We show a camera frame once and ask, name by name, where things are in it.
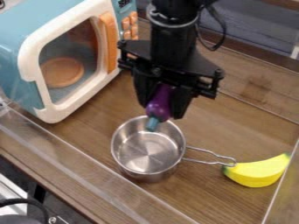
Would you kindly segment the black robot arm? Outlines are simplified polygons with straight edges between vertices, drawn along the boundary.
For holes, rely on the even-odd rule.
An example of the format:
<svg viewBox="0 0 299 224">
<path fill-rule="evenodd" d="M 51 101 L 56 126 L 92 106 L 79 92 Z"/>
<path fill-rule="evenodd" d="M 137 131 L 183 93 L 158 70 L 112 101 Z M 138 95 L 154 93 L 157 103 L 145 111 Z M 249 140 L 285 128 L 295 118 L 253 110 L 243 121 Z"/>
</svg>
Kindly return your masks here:
<svg viewBox="0 0 299 224">
<path fill-rule="evenodd" d="M 225 71 L 197 49 L 202 12 L 219 26 L 226 22 L 214 8 L 218 0 L 151 0 L 147 17 L 149 40 L 118 42 L 119 66 L 131 71 L 135 93 L 146 114 L 159 122 L 181 119 L 193 99 L 215 98 Z"/>
</svg>

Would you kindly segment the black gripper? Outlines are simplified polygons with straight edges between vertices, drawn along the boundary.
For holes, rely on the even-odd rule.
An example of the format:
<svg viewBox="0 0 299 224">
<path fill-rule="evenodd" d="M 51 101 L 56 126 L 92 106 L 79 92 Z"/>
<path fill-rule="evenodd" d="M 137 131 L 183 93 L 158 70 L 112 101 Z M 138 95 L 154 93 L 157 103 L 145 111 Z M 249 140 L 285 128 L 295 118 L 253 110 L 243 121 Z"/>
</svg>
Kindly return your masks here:
<svg viewBox="0 0 299 224">
<path fill-rule="evenodd" d="M 137 99 L 143 107 L 154 97 L 159 82 L 177 87 L 171 99 L 174 119 L 183 118 L 194 96 L 217 97 L 225 71 L 201 55 L 198 49 L 191 51 L 181 65 L 163 65 L 151 59 L 150 40 L 120 40 L 118 48 L 122 53 L 119 67 L 133 72 Z"/>
</svg>

